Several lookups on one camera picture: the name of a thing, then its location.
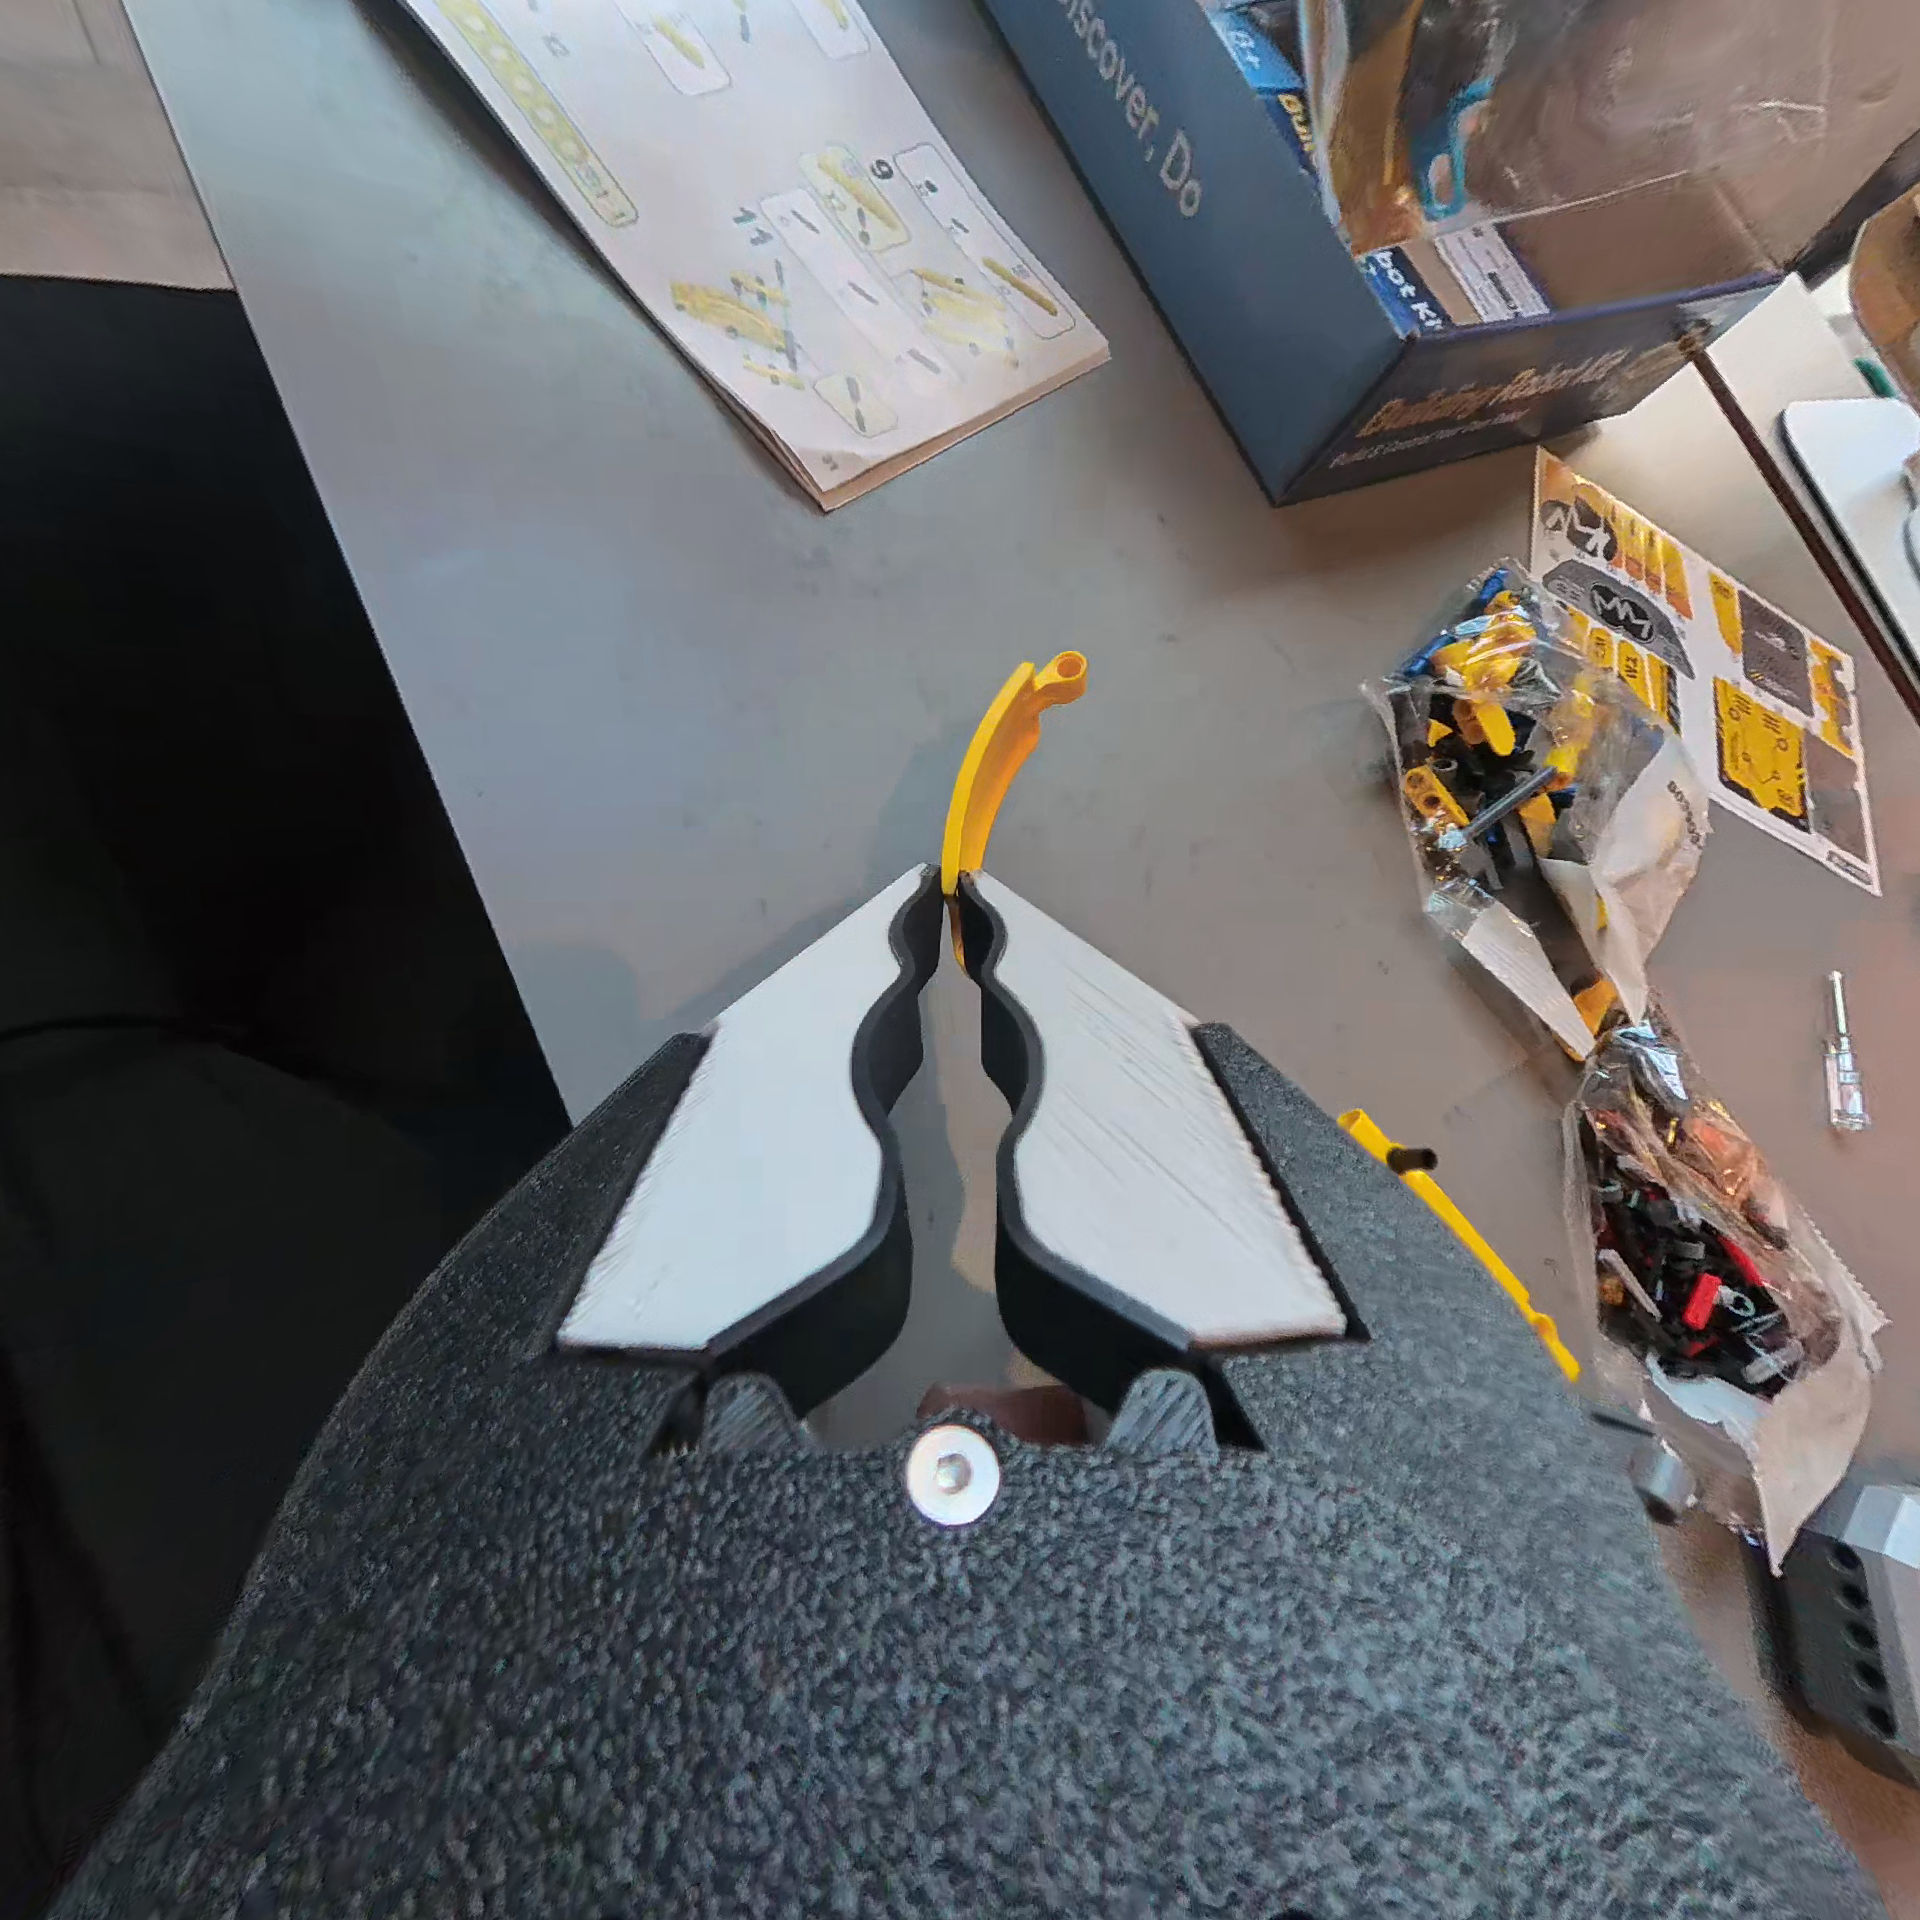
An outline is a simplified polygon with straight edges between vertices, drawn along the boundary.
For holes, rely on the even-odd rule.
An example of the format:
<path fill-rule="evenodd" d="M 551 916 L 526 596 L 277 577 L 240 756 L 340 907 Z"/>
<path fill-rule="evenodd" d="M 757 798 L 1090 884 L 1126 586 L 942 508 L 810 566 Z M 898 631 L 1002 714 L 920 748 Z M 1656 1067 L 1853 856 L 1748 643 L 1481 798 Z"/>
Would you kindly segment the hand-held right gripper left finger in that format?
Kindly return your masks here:
<path fill-rule="evenodd" d="M 923 1058 L 940 935 L 940 871 L 906 869 L 690 1038 L 561 1352 L 753 1372 L 794 1413 L 888 1352 L 911 1306 L 890 1111 Z"/>

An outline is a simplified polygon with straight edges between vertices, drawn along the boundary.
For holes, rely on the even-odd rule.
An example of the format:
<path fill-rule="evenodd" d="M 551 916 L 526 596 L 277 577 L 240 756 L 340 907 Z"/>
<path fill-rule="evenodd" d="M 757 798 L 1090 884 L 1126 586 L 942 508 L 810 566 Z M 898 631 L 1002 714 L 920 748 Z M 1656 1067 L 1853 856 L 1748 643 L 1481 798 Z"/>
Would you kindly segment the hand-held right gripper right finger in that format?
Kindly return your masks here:
<path fill-rule="evenodd" d="M 1351 1303 L 1199 1018 L 991 874 L 956 884 L 995 1148 L 995 1306 L 1014 1352 L 1116 1413 L 1148 1372 L 1237 1420 L 1227 1361 L 1344 1343 Z"/>

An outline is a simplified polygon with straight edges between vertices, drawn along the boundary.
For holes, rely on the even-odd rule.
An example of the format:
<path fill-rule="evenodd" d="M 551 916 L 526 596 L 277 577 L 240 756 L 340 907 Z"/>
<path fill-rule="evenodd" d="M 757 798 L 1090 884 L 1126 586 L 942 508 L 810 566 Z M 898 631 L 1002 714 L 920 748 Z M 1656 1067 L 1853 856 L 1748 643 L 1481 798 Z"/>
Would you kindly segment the yellow curved arc beam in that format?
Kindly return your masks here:
<path fill-rule="evenodd" d="M 995 690 L 973 740 L 966 746 L 949 789 L 940 847 L 940 890 L 949 907 L 948 919 L 954 926 L 956 955 L 964 955 L 956 922 L 958 880 L 986 867 L 999 809 L 1038 748 L 1043 711 L 1076 702 L 1088 690 L 1088 671 L 1090 663 L 1081 649 L 1063 649 L 1047 663 L 1014 666 Z"/>

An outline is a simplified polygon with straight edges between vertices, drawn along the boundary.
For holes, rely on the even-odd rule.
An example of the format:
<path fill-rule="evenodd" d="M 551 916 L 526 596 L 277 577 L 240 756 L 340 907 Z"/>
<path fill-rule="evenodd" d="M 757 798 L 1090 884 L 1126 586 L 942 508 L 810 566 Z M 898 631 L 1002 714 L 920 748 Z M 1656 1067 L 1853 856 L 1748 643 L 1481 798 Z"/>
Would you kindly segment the clear bag yellow grey parts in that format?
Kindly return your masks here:
<path fill-rule="evenodd" d="M 1366 690 L 1392 740 L 1424 916 L 1569 1058 L 1596 973 L 1622 1022 L 1706 848 L 1706 789 L 1669 733 L 1569 633 L 1517 563 Z"/>

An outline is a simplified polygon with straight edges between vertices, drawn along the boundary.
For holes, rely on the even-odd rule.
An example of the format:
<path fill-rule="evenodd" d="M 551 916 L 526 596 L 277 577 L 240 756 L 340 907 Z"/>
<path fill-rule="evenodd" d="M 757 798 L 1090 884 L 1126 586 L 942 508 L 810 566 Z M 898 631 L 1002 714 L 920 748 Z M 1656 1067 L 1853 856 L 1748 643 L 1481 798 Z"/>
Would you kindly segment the blue cardboard kit box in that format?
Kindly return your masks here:
<path fill-rule="evenodd" d="M 1351 252 L 1295 5 L 986 5 L 1276 508 L 1616 419 L 1916 158 L 1916 5 L 1646 5 L 1632 188 Z"/>

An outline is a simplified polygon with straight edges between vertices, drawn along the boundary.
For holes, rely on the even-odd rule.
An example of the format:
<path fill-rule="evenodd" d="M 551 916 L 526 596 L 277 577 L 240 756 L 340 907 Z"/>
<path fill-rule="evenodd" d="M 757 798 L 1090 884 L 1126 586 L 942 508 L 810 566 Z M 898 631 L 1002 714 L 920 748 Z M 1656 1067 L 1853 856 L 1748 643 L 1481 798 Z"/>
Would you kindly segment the clear bag yellow gear parts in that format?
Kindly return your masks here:
<path fill-rule="evenodd" d="M 1351 252 L 1632 188 L 1646 5 L 1299 5 L 1317 175 Z"/>

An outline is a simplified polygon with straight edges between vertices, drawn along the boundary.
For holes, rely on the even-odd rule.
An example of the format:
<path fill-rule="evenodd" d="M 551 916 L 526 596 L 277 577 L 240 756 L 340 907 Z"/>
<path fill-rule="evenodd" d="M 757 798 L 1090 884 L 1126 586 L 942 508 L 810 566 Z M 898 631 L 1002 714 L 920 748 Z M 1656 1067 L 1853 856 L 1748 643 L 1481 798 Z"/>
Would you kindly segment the grey desk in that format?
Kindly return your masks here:
<path fill-rule="evenodd" d="M 1269 509 L 973 5 L 881 33 L 1113 363 L 830 517 L 391 5 L 130 5 L 569 1111 L 923 856 L 988 674 L 1090 649 L 991 871 L 1569 1300 L 1551 1042 L 1421 922 L 1357 699 L 1532 452 Z"/>

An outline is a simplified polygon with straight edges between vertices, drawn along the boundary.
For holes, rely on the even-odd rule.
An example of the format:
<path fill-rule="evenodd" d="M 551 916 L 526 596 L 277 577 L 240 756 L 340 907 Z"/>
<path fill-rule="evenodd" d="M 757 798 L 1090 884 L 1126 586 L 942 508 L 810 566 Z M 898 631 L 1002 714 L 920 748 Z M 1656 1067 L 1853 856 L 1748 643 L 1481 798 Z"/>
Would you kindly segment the clear bag black red parts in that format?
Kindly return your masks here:
<path fill-rule="evenodd" d="M 1706 1511 L 1783 1574 L 1853 1462 L 1886 1321 L 1657 1001 L 1583 1062 L 1563 1207 L 1596 1378 L 1664 1460 L 1642 1498 Z"/>

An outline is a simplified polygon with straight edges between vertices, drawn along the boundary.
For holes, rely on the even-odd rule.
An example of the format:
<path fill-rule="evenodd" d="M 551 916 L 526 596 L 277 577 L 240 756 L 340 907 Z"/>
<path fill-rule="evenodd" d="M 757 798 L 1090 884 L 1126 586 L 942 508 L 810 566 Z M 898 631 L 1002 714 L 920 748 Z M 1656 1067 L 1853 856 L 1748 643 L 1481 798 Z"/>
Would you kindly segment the person's black trouser legs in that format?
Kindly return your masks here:
<path fill-rule="evenodd" d="M 2 1916 L 564 1105 L 236 293 L 2 277 Z"/>

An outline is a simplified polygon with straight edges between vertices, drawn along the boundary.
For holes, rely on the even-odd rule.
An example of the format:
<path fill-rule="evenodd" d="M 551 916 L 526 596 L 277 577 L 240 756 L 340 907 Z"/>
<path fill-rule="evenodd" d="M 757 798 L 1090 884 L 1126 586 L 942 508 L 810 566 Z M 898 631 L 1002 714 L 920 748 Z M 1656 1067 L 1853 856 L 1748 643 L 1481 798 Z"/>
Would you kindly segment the yellow black sticker sheet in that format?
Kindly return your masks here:
<path fill-rule="evenodd" d="M 1551 452 L 1534 456 L 1532 575 L 1684 740 L 1714 805 L 1881 898 L 1843 649 Z"/>

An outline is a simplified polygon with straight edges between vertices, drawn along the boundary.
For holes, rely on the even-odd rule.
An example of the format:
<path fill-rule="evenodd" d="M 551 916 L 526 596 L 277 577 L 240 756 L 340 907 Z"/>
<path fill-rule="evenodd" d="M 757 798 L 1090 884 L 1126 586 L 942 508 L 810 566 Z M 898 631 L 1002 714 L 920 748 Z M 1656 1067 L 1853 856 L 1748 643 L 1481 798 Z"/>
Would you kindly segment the grey battery box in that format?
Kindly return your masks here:
<path fill-rule="evenodd" d="M 1797 1707 L 1916 1785 L 1916 1487 L 1843 1478 L 1800 1530 L 1775 1598 Z"/>

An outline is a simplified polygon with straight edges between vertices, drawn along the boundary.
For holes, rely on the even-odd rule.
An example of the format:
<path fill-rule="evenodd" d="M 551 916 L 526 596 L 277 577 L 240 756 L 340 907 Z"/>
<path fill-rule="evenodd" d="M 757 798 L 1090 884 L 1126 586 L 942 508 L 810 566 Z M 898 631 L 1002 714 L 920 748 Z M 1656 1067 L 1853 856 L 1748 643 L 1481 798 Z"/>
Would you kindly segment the instruction booklet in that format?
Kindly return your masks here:
<path fill-rule="evenodd" d="M 1111 363 L 862 5 L 406 5 L 816 509 Z"/>

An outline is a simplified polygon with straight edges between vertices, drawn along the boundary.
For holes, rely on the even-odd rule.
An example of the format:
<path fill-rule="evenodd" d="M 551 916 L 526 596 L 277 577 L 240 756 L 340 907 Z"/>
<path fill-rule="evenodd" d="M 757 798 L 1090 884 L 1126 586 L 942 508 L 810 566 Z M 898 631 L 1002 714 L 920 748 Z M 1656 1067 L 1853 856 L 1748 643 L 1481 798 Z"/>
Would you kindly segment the wooden document stand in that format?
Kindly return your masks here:
<path fill-rule="evenodd" d="M 1792 402 L 1783 438 L 1916 683 L 1916 188 L 1861 226 L 1848 304 L 1890 397 Z"/>

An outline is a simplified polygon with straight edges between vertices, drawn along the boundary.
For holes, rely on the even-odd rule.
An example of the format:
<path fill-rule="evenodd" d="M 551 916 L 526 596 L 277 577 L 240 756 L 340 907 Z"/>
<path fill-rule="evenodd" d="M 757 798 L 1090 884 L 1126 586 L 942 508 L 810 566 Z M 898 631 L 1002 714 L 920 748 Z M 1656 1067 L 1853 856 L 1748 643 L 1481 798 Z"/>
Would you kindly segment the small clear-handled screwdriver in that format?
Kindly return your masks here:
<path fill-rule="evenodd" d="M 1837 971 L 1825 980 L 1828 1033 L 1825 1033 L 1825 1100 L 1828 1126 L 1836 1133 L 1863 1133 L 1871 1111 L 1851 1038 L 1843 976 Z"/>

